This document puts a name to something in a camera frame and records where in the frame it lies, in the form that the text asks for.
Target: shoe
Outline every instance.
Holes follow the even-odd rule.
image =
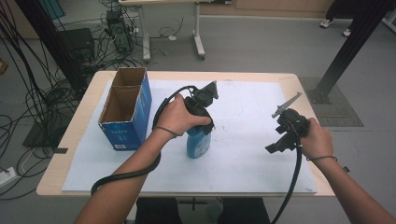
[[[331,21],[330,21],[330,20],[324,19],[324,21],[320,23],[319,27],[320,27],[320,28],[323,28],[323,29],[327,29],[327,28],[329,28],[329,26],[331,26],[333,23],[334,23],[334,20],[331,20]]]
[[[342,33],[342,35],[343,35],[344,37],[349,37],[351,32],[352,32],[351,30],[345,29],[345,31]]]

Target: forearm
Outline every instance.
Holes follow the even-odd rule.
[[[153,131],[134,155],[114,172],[114,175],[147,168],[155,161],[164,144],[171,137],[164,131]],[[146,178],[147,175],[142,175],[103,185],[93,194],[76,222],[122,223],[131,211]]]
[[[337,161],[326,158],[315,161],[315,165],[328,179],[351,223],[396,223],[395,217],[361,188]]]

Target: hand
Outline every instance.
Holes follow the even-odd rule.
[[[210,121],[209,117],[190,114],[184,105],[183,96],[178,94],[175,100],[169,103],[161,113],[157,126],[182,134],[193,126],[206,125]]]
[[[332,135],[329,130],[323,128],[315,119],[309,119],[311,124],[309,126],[308,135],[301,138],[303,145],[303,154],[308,159],[319,158],[323,156],[332,156]]]

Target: desk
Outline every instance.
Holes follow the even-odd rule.
[[[75,116],[70,122],[64,137],[59,145],[62,148],[68,148],[65,154],[55,154],[49,164],[46,173],[44,173],[38,187],[37,193],[46,196],[88,196],[89,192],[80,191],[62,191],[64,181],[70,169],[74,153],[78,143],[84,134],[87,125],[91,119],[92,113],[98,104],[101,95],[109,80],[115,76],[114,71],[101,71],[95,74],[92,82],[87,89]],[[294,74],[268,74],[268,73],[214,73],[214,72],[158,72],[148,71],[149,80],[204,80],[204,81],[252,81],[252,82],[276,82],[287,99],[295,95],[297,91],[304,92],[297,76]],[[314,117],[314,111],[309,104],[308,99],[303,94],[298,101],[293,104],[293,108],[306,117]],[[316,196],[333,196],[327,180],[318,168],[308,163],[313,174],[317,193]]]
[[[192,36],[195,41],[195,46],[198,51],[198,55],[204,60],[205,51],[202,45],[201,36],[199,35],[199,14],[200,4],[197,0],[119,0],[121,5],[127,7],[134,7],[137,9],[140,18],[140,27],[143,34],[143,60],[147,63],[150,60],[149,52],[149,34],[146,30],[145,13],[143,6],[146,4],[169,4],[169,3],[194,3],[195,4],[195,30],[192,31]]]

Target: blue cardboard box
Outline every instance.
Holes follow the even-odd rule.
[[[151,101],[146,68],[117,71],[99,118],[115,150],[136,150],[146,140]]]

